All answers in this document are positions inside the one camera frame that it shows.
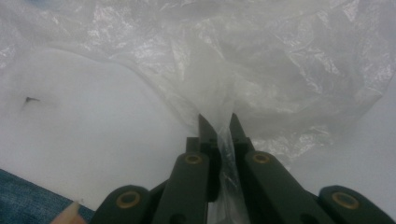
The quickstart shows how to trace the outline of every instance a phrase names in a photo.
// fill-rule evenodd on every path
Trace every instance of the finger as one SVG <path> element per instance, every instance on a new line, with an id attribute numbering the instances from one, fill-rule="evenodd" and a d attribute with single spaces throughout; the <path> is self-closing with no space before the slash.
<path id="1" fill-rule="evenodd" d="M 66 207 L 50 224 L 70 224 L 78 215 L 79 204 L 73 202 Z"/>
<path id="2" fill-rule="evenodd" d="M 77 215 L 73 221 L 71 222 L 71 224 L 87 224 L 87 222 L 85 222 L 84 218 L 82 218 L 80 215 Z"/>

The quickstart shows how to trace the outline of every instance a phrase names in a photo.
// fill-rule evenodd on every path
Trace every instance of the denim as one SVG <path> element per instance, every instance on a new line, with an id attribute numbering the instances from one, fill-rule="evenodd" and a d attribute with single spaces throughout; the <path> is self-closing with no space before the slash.
<path id="1" fill-rule="evenodd" d="M 0 169 L 0 223 L 50 223 L 72 201 Z M 93 211 L 81 206 L 89 222 Z"/>

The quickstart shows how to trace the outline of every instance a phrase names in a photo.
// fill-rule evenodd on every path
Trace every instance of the yellow ring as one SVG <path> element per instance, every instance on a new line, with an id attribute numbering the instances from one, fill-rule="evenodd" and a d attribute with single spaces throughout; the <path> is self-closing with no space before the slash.
<path id="1" fill-rule="evenodd" d="M 202 160 L 202 157 L 200 157 L 198 155 L 188 155 L 188 156 L 186 156 L 185 161 L 188 164 L 199 164 L 203 160 Z"/>
<path id="2" fill-rule="evenodd" d="M 359 201 L 356 198 L 344 192 L 335 192 L 332 195 L 332 199 L 347 209 L 357 209 L 360 206 Z"/>
<path id="3" fill-rule="evenodd" d="M 253 155 L 253 160 L 257 163 L 264 164 L 270 161 L 270 158 L 265 154 L 257 153 Z"/>
<path id="4" fill-rule="evenodd" d="M 134 200 L 126 203 L 124 200 L 125 200 L 125 197 L 128 197 L 128 196 L 134 196 Z M 140 203 L 140 194 L 138 192 L 132 191 L 132 190 L 121 194 L 117 198 L 117 206 L 119 208 L 130 208 L 130 207 L 136 206 L 139 203 Z"/>

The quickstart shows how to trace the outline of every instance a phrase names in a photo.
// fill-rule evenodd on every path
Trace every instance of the plastic bag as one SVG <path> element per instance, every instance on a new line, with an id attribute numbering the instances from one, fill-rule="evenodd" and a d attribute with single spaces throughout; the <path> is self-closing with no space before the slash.
<path id="1" fill-rule="evenodd" d="M 5 0 L 0 77 L 37 47 L 136 71 L 192 130 L 201 113 L 218 131 L 224 212 L 211 221 L 248 223 L 231 114 L 285 164 L 330 144 L 395 73 L 395 15 L 391 0 Z"/>

